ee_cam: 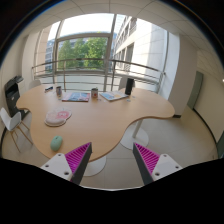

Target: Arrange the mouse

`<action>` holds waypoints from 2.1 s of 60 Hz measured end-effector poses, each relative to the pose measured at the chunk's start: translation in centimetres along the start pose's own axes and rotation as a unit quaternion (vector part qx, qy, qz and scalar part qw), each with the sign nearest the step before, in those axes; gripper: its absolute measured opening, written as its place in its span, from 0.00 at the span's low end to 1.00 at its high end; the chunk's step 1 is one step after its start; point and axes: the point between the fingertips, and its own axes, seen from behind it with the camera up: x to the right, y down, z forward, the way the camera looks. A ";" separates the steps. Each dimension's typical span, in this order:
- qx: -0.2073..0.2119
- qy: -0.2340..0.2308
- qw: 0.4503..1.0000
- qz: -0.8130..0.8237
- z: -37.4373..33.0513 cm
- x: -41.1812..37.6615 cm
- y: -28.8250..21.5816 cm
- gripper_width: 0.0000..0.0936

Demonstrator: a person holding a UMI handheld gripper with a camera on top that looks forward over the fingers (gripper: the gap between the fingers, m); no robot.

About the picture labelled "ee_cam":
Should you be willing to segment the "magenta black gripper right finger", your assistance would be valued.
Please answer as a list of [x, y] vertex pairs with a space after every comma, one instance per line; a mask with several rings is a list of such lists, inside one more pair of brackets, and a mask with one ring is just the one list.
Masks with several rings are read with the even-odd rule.
[[168, 154], [158, 154], [138, 143], [133, 144], [133, 154], [145, 185], [182, 169]]

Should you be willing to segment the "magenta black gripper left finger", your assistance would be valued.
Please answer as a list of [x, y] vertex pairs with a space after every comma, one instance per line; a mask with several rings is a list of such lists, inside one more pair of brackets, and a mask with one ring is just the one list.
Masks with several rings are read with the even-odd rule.
[[92, 143], [86, 143], [72, 151], [57, 153], [41, 168], [76, 185], [79, 185], [92, 154]]

